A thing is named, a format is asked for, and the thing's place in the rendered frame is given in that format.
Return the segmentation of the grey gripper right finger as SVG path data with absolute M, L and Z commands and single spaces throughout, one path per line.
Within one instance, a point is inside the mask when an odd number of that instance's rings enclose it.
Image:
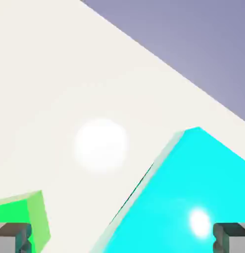
M 245 223 L 215 223 L 213 253 L 245 253 Z

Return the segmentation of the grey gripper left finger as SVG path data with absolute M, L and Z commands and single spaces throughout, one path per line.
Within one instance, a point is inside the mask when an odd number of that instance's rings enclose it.
M 0 253 L 32 253 L 29 223 L 0 223 Z

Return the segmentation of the large green box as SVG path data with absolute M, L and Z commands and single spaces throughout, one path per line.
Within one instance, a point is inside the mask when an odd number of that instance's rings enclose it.
M 33 253 L 41 253 L 50 240 L 50 230 L 42 191 L 0 199 L 0 223 L 29 223 Z

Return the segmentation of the large cyan box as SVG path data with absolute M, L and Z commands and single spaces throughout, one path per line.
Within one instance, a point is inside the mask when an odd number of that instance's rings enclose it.
M 213 253 L 213 225 L 245 223 L 245 160 L 200 127 L 176 133 L 90 253 Z

